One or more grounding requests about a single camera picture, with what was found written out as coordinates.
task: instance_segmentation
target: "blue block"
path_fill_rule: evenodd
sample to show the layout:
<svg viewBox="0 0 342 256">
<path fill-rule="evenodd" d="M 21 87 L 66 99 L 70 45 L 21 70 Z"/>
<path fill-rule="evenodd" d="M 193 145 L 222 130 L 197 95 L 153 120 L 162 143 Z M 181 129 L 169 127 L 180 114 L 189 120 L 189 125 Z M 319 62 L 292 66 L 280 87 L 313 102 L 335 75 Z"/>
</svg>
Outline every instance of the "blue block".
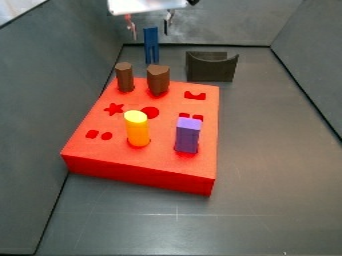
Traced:
<svg viewBox="0 0 342 256">
<path fill-rule="evenodd" d="M 178 117 L 176 123 L 174 151 L 194 154 L 197 152 L 197 139 L 201 121 L 186 117 Z"/>
<path fill-rule="evenodd" d="M 144 56 L 145 64 L 150 64 L 150 54 L 153 63 L 158 63 L 158 42 L 157 42 L 157 27 L 144 28 Z"/>
</svg>

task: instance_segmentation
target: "black shape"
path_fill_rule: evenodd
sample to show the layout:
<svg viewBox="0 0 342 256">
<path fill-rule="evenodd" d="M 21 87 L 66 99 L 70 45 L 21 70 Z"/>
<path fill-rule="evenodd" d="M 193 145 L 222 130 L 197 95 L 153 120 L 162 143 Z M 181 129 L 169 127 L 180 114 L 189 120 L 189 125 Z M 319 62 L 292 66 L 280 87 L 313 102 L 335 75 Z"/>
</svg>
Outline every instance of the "black shape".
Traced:
<svg viewBox="0 0 342 256">
<path fill-rule="evenodd" d="M 186 81 L 232 82 L 237 59 L 226 52 L 185 52 Z"/>
</svg>

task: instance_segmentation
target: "star-shaped hole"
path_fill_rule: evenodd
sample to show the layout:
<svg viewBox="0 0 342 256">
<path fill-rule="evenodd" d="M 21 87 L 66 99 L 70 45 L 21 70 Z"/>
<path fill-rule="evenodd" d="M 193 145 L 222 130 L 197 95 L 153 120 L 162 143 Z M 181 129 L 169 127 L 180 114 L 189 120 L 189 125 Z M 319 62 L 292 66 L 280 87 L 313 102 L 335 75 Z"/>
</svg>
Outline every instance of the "star-shaped hole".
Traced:
<svg viewBox="0 0 342 256">
<path fill-rule="evenodd" d="M 108 111 L 109 116 L 112 116 L 116 113 L 122 113 L 122 105 L 124 104 L 118 104 L 116 105 L 114 103 L 110 103 L 109 107 L 104 109 L 104 111 Z"/>
</svg>

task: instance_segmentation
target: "red shape sorter board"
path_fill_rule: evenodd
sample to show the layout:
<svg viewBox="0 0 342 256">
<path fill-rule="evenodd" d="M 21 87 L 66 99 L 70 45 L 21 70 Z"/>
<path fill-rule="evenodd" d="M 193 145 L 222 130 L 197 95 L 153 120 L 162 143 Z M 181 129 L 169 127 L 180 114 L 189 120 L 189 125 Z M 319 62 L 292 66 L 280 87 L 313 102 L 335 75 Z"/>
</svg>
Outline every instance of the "red shape sorter board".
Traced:
<svg viewBox="0 0 342 256">
<path fill-rule="evenodd" d="M 209 196 L 216 179 L 218 88 L 169 81 L 168 92 L 153 97 L 145 78 L 121 93 L 113 79 L 78 125 L 61 157 L 73 173 Z M 149 144 L 126 142 L 122 113 L 142 110 Z M 196 154 L 173 150 L 178 116 L 202 119 Z"/>
</svg>

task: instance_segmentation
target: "gray tabletop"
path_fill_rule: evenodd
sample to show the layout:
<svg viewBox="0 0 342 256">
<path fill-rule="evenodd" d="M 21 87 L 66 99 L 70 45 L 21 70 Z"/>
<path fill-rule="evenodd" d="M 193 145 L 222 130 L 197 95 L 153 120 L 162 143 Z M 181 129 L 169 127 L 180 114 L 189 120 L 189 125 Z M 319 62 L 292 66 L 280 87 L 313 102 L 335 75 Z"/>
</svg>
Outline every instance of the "gray tabletop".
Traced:
<svg viewBox="0 0 342 256">
<path fill-rule="evenodd" d="M 268 48 L 160 48 L 184 80 L 186 50 L 240 54 L 220 87 L 209 198 L 69 175 L 39 255 L 340 254 L 342 148 Z M 145 76 L 142 47 L 118 61 Z"/>
</svg>

